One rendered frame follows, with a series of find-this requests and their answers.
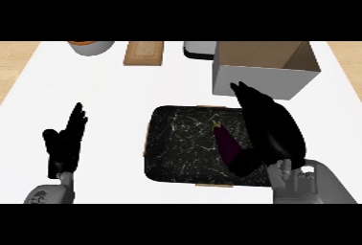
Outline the brown wooden board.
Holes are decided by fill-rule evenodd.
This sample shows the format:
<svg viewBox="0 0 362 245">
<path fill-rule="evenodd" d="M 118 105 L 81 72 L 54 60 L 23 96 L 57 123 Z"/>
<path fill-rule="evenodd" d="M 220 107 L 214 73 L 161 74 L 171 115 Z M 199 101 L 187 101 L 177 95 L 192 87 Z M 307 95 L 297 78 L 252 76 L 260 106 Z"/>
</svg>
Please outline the brown wooden board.
<svg viewBox="0 0 362 245">
<path fill-rule="evenodd" d="M 162 41 L 130 41 L 122 64 L 131 66 L 159 66 L 162 51 Z"/>
</svg>

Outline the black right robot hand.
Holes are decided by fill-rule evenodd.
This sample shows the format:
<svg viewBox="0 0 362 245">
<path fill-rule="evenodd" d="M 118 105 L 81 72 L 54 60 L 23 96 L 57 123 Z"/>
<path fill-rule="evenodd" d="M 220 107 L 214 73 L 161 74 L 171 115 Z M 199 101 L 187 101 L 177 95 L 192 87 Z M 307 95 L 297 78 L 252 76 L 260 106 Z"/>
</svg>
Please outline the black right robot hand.
<svg viewBox="0 0 362 245">
<path fill-rule="evenodd" d="M 243 153 L 267 167 L 277 160 L 291 161 L 291 169 L 306 164 L 307 147 L 292 116 L 283 106 L 242 82 L 230 83 L 242 107 L 251 148 Z"/>
</svg>

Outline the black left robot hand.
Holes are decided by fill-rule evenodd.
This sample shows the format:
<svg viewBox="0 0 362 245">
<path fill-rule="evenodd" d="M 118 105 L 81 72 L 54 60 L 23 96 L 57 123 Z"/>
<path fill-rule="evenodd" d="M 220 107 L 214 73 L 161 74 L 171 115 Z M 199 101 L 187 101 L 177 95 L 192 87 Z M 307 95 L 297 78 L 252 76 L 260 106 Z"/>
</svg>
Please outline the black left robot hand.
<svg viewBox="0 0 362 245">
<path fill-rule="evenodd" d="M 46 129 L 43 139 L 48 154 L 48 178 L 56 179 L 62 172 L 74 172 L 78 167 L 81 142 L 87 116 L 82 104 L 75 104 L 66 127 L 56 132 Z"/>
</svg>

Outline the grey pot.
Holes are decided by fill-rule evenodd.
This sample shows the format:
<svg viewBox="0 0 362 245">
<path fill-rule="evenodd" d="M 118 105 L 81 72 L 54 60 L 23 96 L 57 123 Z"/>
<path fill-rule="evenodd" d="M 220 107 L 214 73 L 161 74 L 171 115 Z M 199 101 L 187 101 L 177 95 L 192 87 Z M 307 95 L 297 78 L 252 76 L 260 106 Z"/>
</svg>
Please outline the grey pot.
<svg viewBox="0 0 362 245">
<path fill-rule="evenodd" d="M 81 56 L 103 54 L 115 43 L 112 41 L 69 41 L 71 48 Z"/>
</svg>

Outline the purple eggplant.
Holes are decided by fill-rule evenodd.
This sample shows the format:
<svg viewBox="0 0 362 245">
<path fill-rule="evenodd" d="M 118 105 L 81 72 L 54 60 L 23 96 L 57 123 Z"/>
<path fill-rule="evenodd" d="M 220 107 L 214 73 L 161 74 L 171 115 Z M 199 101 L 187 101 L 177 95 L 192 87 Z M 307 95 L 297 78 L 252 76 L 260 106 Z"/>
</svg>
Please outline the purple eggplant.
<svg viewBox="0 0 362 245">
<path fill-rule="evenodd" d="M 242 151 L 241 146 L 220 122 L 212 122 L 212 133 L 220 159 L 223 164 L 230 166 Z"/>
</svg>

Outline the cardboard box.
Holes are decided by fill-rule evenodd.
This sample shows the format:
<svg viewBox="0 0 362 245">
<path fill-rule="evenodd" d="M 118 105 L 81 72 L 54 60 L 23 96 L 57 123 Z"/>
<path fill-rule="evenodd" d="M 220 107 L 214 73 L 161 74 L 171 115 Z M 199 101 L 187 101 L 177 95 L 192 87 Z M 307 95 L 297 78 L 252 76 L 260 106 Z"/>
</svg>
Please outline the cardboard box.
<svg viewBox="0 0 362 245">
<path fill-rule="evenodd" d="M 275 100 L 291 100 L 320 73 L 309 41 L 217 41 L 212 94 L 233 97 L 239 81 Z"/>
</svg>

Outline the black marbled tray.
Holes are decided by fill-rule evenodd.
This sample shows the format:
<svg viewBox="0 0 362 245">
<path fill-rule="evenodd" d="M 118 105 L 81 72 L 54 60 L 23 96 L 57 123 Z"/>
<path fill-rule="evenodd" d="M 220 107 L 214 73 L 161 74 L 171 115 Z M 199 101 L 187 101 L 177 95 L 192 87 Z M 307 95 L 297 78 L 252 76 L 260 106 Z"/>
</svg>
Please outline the black marbled tray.
<svg viewBox="0 0 362 245">
<path fill-rule="evenodd" d="M 221 163 L 212 122 L 226 127 L 242 149 L 251 148 L 241 108 L 164 105 L 153 109 L 144 149 L 146 177 L 168 183 L 269 187 L 264 166 L 241 178 Z"/>
</svg>

